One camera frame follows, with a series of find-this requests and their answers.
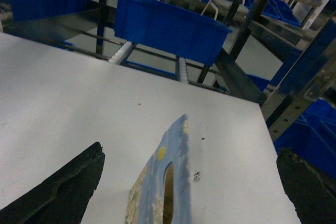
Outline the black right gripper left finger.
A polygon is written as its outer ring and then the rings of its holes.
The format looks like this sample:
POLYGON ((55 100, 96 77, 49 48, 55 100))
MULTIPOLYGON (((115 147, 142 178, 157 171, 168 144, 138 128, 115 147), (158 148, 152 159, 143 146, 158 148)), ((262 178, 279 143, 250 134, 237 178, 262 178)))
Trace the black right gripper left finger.
POLYGON ((81 223, 102 176, 105 154, 93 143, 3 209, 1 223, 81 223))

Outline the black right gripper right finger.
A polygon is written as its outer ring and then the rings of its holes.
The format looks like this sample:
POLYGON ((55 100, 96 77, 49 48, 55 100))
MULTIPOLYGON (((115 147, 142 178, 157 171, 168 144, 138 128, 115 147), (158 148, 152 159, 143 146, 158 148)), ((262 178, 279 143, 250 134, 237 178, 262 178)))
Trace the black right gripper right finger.
POLYGON ((335 179, 290 148, 277 160, 284 191, 301 223, 335 223, 335 179))

